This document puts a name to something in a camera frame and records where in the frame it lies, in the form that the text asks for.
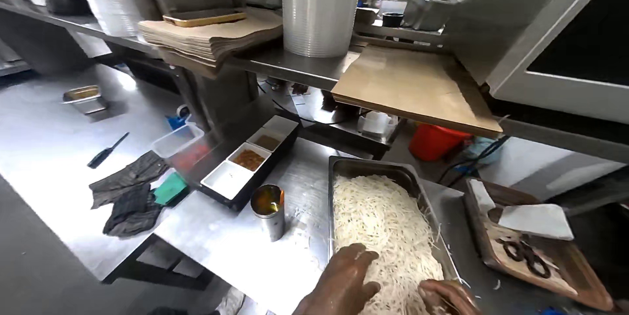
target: knife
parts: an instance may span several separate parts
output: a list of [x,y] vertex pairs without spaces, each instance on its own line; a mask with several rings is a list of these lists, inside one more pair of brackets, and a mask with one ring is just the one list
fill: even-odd
[[100,153],[96,155],[96,157],[92,158],[90,162],[87,164],[92,169],[96,169],[107,157],[114,151],[114,148],[117,147],[123,139],[125,139],[129,135],[129,132],[125,133],[113,146],[109,148],[105,148]]

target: green sponge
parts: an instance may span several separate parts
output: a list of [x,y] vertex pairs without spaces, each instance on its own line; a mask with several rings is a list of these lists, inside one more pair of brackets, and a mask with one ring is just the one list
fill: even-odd
[[188,185],[177,173],[170,174],[166,180],[153,191],[155,203],[166,205],[170,200],[179,195]]

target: cable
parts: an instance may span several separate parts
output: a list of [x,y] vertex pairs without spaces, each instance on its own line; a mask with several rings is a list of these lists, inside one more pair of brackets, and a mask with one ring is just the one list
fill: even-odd
[[448,172],[450,171],[450,169],[461,165],[461,164],[465,164],[465,163],[471,163],[474,160],[481,160],[483,158],[488,157],[490,154],[492,154],[493,152],[495,152],[495,150],[489,151],[493,146],[495,146],[495,144],[498,141],[494,141],[492,142],[489,146],[487,146],[483,151],[481,151],[481,154],[479,154],[478,156],[476,156],[476,158],[465,158],[462,161],[460,161],[459,163],[456,164],[452,164],[451,166],[448,166],[447,168],[445,168],[444,173],[441,174],[441,176],[439,176],[439,179],[436,181],[437,183],[441,183],[441,180],[444,179],[445,175],[448,174]]
[[[258,88],[260,88],[260,90],[261,90],[264,94],[268,94],[268,93],[266,93],[266,91],[264,91],[264,89],[262,89],[262,87],[260,86],[260,84],[259,84],[259,83],[258,83]],[[347,122],[347,121],[353,120],[353,119],[355,119],[355,118],[357,117],[357,116],[350,116],[349,118],[346,118],[346,119],[344,119],[344,120],[340,120],[340,121],[338,121],[338,122],[331,122],[331,123],[329,123],[329,124],[326,124],[326,123],[323,123],[323,122],[319,122],[319,121],[315,121],[315,120],[310,120],[310,119],[305,119],[305,118],[302,118],[302,117],[301,117],[301,116],[299,116],[298,114],[295,114],[293,111],[290,111],[290,110],[288,110],[287,108],[285,108],[285,107],[281,106],[278,102],[276,102],[276,101],[275,101],[275,99],[271,98],[271,100],[272,100],[272,101],[273,101],[273,102],[274,102],[277,106],[279,106],[279,108],[280,108],[281,110],[284,110],[284,111],[288,112],[288,113],[289,113],[289,114],[291,114],[291,115],[295,115],[295,116],[297,116],[297,117],[298,117],[299,119],[301,119],[301,120],[308,121],[308,122],[311,122],[311,123],[313,123],[313,124],[322,124],[322,125],[330,125],[330,126],[331,126],[331,125],[338,125],[338,124],[342,124],[342,123],[344,123],[344,122]]]
[[465,171],[463,171],[461,174],[459,174],[459,176],[457,176],[456,178],[454,178],[454,180],[452,180],[451,183],[448,184],[447,187],[451,187],[452,185],[454,185],[455,183],[459,182],[462,178],[464,178],[465,176],[468,175],[468,173],[471,171],[471,169],[473,167],[476,166],[476,164],[478,163],[479,160],[488,157],[490,154],[492,154],[493,152],[495,152],[496,150],[498,150],[500,148],[500,146],[502,146],[507,140],[509,139],[509,136],[502,136],[499,138],[498,141],[495,141],[493,143],[491,143],[487,148],[485,148],[481,154],[478,155],[478,157],[474,158],[467,166]]

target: black knife handle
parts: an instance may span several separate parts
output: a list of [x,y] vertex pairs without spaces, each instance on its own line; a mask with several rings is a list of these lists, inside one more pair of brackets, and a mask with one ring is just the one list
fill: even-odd
[[96,157],[92,158],[92,160],[87,164],[92,169],[96,169],[102,162],[105,160],[113,151],[113,148],[105,148],[100,153],[96,155]]

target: scissors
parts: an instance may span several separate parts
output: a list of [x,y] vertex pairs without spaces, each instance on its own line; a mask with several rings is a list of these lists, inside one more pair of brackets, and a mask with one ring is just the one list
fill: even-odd
[[507,256],[512,258],[514,261],[520,262],[526,260],[526,266],[532,274],[544,279],[550,278],[550,268],[548,268],[546,262],[542,260],[540,255],[537,255],[535,251],[533,251],[533,248],[526,241],[512,241],[502,239],[496,239],[496,241],[502,244]]

